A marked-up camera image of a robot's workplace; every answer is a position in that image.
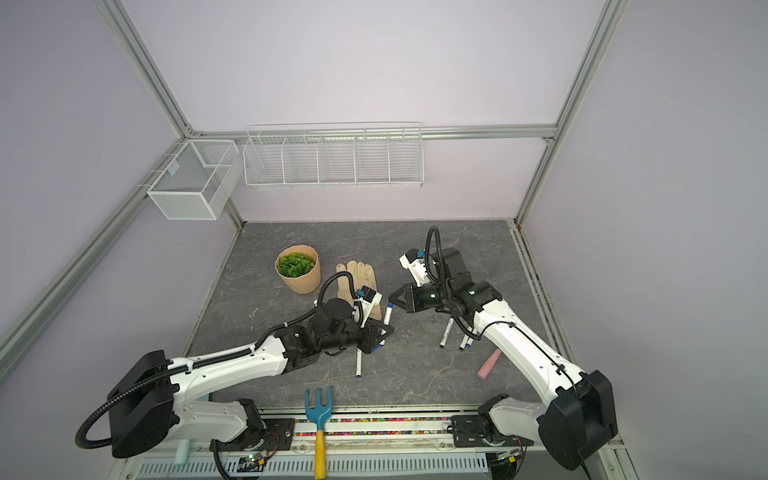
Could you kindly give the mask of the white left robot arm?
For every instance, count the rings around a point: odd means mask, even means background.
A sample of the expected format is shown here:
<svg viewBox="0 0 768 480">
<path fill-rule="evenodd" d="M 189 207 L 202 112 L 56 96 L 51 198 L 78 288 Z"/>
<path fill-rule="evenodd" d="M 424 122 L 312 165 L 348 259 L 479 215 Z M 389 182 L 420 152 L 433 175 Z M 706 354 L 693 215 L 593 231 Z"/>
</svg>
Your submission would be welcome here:
<svg viewBox="0 0 768 480">
<path fill-rule="evenodd" d="M 202 439 L 255 446 L 265 427 L 250 400 L 203 406 L 203 397 L 250 380 L 276 377 L 351 348 L 370 354 L 394 331 L 333 298 L 275 325 L 255 342 L 211 354 L 143 355 L 81 424 L 76 445 L 108 447 L 115 458 L 145 453 L 166 440 Z"/>
</svg>

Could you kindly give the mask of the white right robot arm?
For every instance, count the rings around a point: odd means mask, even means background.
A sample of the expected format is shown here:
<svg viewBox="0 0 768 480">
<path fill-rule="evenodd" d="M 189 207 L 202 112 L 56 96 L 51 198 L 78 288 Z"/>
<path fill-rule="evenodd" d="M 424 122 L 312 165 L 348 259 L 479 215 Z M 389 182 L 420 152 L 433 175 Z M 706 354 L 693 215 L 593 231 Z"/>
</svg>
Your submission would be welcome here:
<svg viewBox="0 0 768 480">
<path fill-rule="evenodd" d="M 534 388 L 536 402 L 500 394 L 478 410 L 485 440 L 522 437 L 545 447 L 563 468 L 575 470 L 618 433 L 611 382 L 585 372 L 557 353 L 513 311 L 497 289 L 473 280 L 460 252 L 411 249 L 400 258 L 412 282 L 389 297 L 408 313 L 440 310 L 470 338 L 488 340 Z"/>
</svg>

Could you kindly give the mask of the beige work glove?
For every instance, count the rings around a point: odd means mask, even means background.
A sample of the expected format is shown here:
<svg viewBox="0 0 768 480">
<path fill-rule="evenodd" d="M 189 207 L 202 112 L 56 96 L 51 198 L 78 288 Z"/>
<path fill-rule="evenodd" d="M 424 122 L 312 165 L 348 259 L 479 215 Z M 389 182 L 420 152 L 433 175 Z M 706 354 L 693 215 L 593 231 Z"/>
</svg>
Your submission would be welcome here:
<svg viewBox="0 0 768 480">
<path fill-rule="evenodd" d="M 378 286 L 375 277 L 375 271 L 370 264 L 364 262 L 358 262 L 355 260 L 349 261 L 347 264 L 337 264 L 336 271 L 348 271 L 352 274 L 354 279 L 354 289 L 359 290 L 363 286 L 367 286 L 373 290 L 378 291 Z M 352 297 L 349 292 L 348 280 L 346 277 L 340 277 L 337 279 L 338 292 L 337 297 L 345 300 L 347 303 L 352 303 Z"/>
</svg>

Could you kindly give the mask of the tan pot with green plant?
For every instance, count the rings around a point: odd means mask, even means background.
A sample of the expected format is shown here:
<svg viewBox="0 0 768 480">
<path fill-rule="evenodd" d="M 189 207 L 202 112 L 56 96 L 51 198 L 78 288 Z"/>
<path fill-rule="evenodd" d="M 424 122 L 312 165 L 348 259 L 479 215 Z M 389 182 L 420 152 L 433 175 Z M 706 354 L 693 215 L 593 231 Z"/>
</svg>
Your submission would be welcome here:
<svg viewBox="0 0 768 480">
<path fill-rule="evenodd" d="M 275 270 L 295 293 L 313 293 L 321 284 L 322 273 L 317 251 L 308 245 L 283 250 L 275 261 Z"/>
</svg>

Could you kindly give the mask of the teal yellow garden fork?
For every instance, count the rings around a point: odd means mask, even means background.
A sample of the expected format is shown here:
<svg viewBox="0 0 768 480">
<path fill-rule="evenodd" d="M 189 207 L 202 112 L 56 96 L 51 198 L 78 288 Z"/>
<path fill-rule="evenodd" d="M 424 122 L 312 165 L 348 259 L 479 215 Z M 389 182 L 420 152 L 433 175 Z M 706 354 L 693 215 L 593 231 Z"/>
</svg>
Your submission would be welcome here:
<svg viewBox="0 0 768 480">
<path fill-rule="evenodd" d="M 314 403 L 310 401 L 310 393 L 309 389 L 305 391 L 304 400 L 306 418 L 316 426 L 314 478 L 325 479 L 327 470 L 324 435 L 325 424 L 331 418 L 333 411 L 333 387 L 316 389 Z"/>
</svg>

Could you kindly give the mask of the small white mesh basket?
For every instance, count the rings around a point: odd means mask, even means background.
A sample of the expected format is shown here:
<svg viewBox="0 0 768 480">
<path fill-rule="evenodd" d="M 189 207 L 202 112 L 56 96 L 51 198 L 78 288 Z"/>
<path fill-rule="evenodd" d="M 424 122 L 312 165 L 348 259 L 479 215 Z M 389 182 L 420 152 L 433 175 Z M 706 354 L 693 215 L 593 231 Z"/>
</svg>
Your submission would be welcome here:
<svg viewBox="0 0 768 480">
<path fill-rule="evenodd" d="M 216 220 L 243 173 L 233 140 L 188 140 L 148 188 L 169 220 Z"/>
</svg>

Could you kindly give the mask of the aluminium cage frame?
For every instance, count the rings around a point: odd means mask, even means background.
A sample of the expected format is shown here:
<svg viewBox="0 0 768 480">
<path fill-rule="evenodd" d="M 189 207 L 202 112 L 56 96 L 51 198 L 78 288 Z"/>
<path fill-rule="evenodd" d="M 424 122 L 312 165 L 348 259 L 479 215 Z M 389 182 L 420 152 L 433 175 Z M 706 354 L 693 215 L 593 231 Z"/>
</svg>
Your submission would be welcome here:
<svg viewBox="0 0 768 480">
<path fill-rule="evenodd" d="M 160 101 L 160 108 L 168 113 L 175 106 L 170 90 L 161 80 L 157 68 L 150 62 L 149 54 L 122 3 L 97 1 L 96 9 L 104 17 L 108 27 L 125 50 L 128 60 L 138 68 L 140 77 L 149 85 L 150 92 Z M 521 223 L 528 214 L 543 175 L 554 158 L 556 143 L 565 138 L 568 128 L 602 60 L 608 43 L 627 8 L 625 1 L 606 1 L 599 15 L 587 51 L 577 71 L 555 123 L 509 124 L 475 126 L 431 126 L 421 129 L 421 138 L 435 140 L 490 140 L 513 138 L 541 138 L 548 142 L 537 166 L 516 221 Z M 142 184 L 105 220 L 82 249 L 50 281 L 34 303 L 18 319 L 1 341 L 1 380 L 5 382 L 20 365 L 34 344 L 47 330 L 63 308 L 77 293 L 95 268 L 109 253 L 115 243 L 135 221 L 148 200 L 149 187 Z"/>
</svg>

